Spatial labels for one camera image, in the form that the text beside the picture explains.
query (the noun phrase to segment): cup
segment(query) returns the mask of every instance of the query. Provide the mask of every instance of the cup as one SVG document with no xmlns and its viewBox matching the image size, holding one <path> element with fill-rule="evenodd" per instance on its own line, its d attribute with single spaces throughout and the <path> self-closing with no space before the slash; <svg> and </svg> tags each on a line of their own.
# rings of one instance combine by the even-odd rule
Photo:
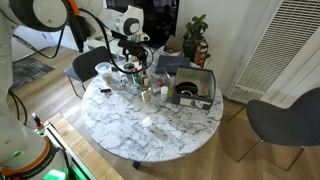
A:
<svg viewBox="0 0 320 180">
<path fill-rule="evenodd" d="M 95 67 L 98 74 L 106 81 L 106 83 L 112 83 L 112 69 L 111 64 L 108 62 L 102 62 Z"/>
</svg>

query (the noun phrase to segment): black chair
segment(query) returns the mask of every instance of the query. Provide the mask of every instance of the black chair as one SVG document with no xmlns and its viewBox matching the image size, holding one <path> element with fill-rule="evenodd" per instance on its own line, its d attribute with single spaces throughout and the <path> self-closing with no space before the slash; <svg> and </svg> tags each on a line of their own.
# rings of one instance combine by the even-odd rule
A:
<svg viewBox="0 0 320 180">
<path fill-rule="evenodd" d="M 259 141 L 237 162 L 263 142 L 301 147 L 286 171 L 289 171 L 304 150 L 304 146 L 320 145 L 320 88 L 299 97 L 289 108 L 252 100 L 247 105 L 249 122 Z"/>
<path fill-rule="evenodd" d="M 80 97 L 74 88 L 71 78 L 80 81 L 83 90 L 86 91 L 83 83 L 98 75 L 98 72 L 95 70 L 95 66 L 101 62 L 109 61 L 110 56 L 108 50 L 104 46 L 85 52 L 73 60 L 72 65 L 66 68 L 64 73 L 68 76 L 76 96 Z"/>
</svg>

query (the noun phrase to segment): white robotic arm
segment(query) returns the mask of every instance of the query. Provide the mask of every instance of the white robotic arm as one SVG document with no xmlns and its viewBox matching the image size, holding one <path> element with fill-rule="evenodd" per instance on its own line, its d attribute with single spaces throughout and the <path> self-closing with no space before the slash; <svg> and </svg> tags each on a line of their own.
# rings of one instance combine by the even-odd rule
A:
<svg viewBox="0 0 320 180">
<path fill-rule="evenodd" d="M 148 41 L 142 32 L 143 11 L 129 6 L 126 13 L 103 9 L 98 0 L 0 0 L 0 167 L 8 176 L 32 172 L 31 179 L 42 177 L 53 167 L 66 169 L 64 153 L 52 147 L 45 138 L 23 126 L 9 111 L 6 98 L 12 85 L 11 37 L 19 25 L 53 32 L 68 22 L 70 8 L 82 8 L 96 15 L 109 29 L 135 42 Z M 35 168 L 48 161 L 45 168 Z"/>
</svg>

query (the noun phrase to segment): marble tabletop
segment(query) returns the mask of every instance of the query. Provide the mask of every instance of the marble tabletop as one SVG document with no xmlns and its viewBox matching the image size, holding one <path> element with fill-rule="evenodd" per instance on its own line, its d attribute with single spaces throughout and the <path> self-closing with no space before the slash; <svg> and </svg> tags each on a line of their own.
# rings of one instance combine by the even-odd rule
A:
<svg viewBox="0 0 320 180">
<path fill-rule="evenodd" d="M 153 94 L 144 103 L 141 90 L 127 83 L 119 90 L 116 73 L 111 84 L 95 77 L 82 100 L 82 119 L 91 137 L 105 150 L 137 162 L 160 162 L 192 153 L 206 143 L 219 126 L 223 99 L 219 89 L 211 110 L 174 105 Z M 111 94 L 100 93 L 110 88 Z M 141 121 L 149 117 L 146 128 Z"/>
</svg>

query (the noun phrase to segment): wooden floor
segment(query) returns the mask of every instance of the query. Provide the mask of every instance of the wooden floor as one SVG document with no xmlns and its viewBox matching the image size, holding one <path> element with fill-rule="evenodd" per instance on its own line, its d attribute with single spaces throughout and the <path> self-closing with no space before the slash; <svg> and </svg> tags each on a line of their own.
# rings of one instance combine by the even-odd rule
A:
<svg viewBox="0 0 320 180">
<path fill-rule="evenodd" d="M 50 55 L 53 52 L 54 49 L 45 51 Z M 55 70 L 24 86 L 16 93 L 28 109 L 29 124 L 33 124 L 30 116 L 32 112 L 39 114 L 42 120 L 57 113 L 62 114 L 124 179 L 320 179 L 319 147 L 306 147 L 289 172 L 278 166 L 286 168 L 299 148 L 262 144 L 256 151 L 237 163 L 235 159 L 241 157 L 259 139 L 248 123 L 245 110 L 232 121 L 228 121 L 242 105 L 227 99 L 224 101 L 221 124 L 214 136 L 203 147 L 177 160 L 156 164 L 142 163 L 139 170 L 135 170 L 131 167 L 132 161 L 106 152 L 87 134 L 81 120 L 81 99 L 75 96 L 63 73 L 77 55 L 78 52 L 66 48 L 62 48 L 58 57 L 53 60 L 33 55 L 43 63 L 53 66 Z M 75 84 L 80 94 L 83 94 L 79 83 L 75 82 Z M 14 113 L 10 98 L 8 103 Z"/>
</svg>

